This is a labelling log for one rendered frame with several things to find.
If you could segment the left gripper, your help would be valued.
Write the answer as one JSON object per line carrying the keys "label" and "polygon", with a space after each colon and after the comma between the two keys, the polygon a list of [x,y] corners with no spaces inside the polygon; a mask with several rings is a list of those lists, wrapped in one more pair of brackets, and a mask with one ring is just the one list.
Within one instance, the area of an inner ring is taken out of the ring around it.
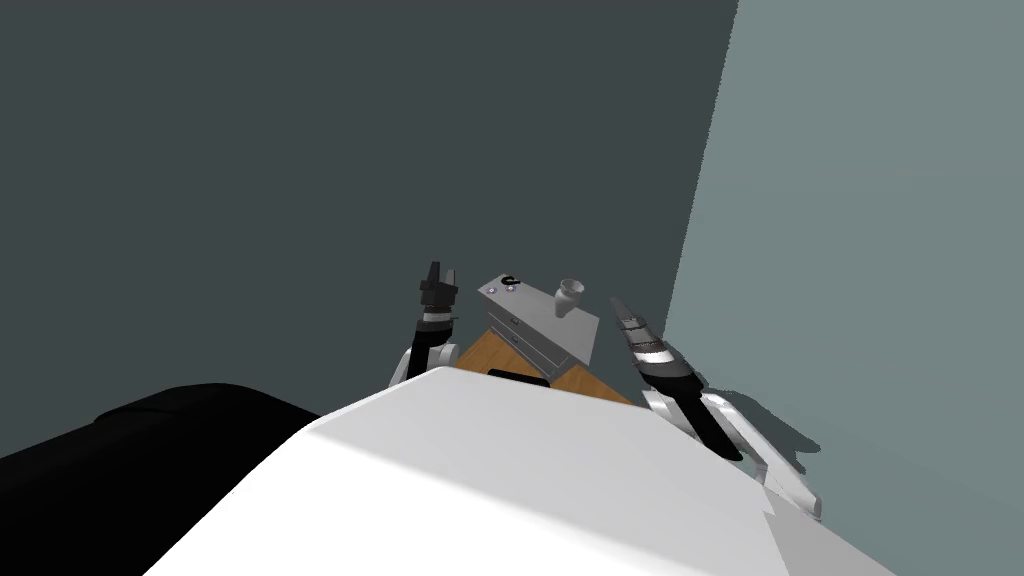
{"label": "left gripper", "polygon": [[449,269],[444,281],[441,281],[441,263],[432,261],[429,266],[429,280],[422,280],[419,285],[425,315],[451,314],[459,291],[456,285],[456,271]]}

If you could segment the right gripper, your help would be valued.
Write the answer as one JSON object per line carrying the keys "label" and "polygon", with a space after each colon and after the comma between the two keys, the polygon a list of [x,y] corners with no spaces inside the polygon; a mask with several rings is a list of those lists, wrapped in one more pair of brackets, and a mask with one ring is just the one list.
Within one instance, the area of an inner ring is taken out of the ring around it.
{"label": "right gripper", "polygon": [[651,331],[642,317],[636,316],[617,297],[610,297],[609,302],[617,319],[618,329],[635,357],[669,357],[669,347]]}

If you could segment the white vase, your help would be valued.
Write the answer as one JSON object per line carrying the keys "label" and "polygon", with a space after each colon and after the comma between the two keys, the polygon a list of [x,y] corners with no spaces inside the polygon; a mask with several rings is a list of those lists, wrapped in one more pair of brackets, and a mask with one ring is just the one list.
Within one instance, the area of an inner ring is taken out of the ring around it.
{"label": "white vase", "polygon": [[580,281],[570,278],[563,279],[553,296],[555,316],[564,318],[575,308],[584,290],[585,286]]}

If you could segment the grey drawer cabinet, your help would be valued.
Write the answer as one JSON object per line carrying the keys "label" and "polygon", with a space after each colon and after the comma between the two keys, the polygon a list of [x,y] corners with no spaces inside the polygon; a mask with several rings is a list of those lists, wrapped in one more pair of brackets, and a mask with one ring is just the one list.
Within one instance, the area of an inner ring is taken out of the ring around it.
{"label": "grey drawer cabinet", "polygon": [[532,286],[505,285],[498,276],[477,289],[489,328],[542,377],[554,381],[590,364],[599,318],[582,308],[555,314],[555,297]]}

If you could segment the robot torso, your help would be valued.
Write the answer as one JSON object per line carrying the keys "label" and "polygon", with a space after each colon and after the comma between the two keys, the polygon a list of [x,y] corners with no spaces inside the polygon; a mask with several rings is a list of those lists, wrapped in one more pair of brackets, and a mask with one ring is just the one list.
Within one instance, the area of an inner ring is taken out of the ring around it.
{"label": "robot torso", "polygon": [[145,576],[894,576],[655,413],[438,368],[325,415]]}

